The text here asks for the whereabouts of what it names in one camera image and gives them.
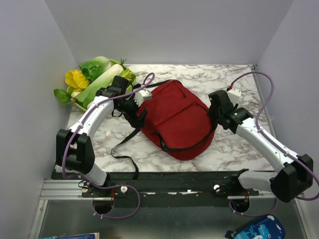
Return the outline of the red backpack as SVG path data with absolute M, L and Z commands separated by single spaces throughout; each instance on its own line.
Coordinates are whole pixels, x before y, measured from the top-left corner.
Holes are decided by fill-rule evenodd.
M 180 161 L 193 160 L 212 143 L 217 122 L 207 105 L 178 80 L 151 84 L 152 98 L 142 104 L 144 127 L 136 128 L 121 144 L 142 132 L 154 145 Z

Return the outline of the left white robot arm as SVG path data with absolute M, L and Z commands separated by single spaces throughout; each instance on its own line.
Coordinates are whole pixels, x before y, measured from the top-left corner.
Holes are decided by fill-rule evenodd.
M 62 170 L 73 170 L 91 182 L 98 196 L 110 193 L 107 173 L 95 163 L 92 138 L 104 119 L 114 110 L 123 114 L 134 128 L 142 128 L 147 110 L 138 114 L 142 103 L 150 100 L 152 94 L 143 85 L 127 93 L 129 81 L 116 76 L 112 84 L 96 92 L 92 105 L 70 129 L 61 129 L 56 135 L 56 165 Z

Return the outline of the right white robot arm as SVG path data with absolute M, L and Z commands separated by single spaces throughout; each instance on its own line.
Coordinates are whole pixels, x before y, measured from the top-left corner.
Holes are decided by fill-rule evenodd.
M 231 180 L 230 191 L 241 195 L 247 189 L 272 192 L 279 200 L 288 203 L 313 184 L 314 162 L 308 155 L 300 156 L 278 142 L 256 123 L 253 115 L 239 107 L 230 92 L 218 90 L 209 94 L 210 119 L 231 130 L 250 143 L 273 167 L 274 172 L 246 170 Z

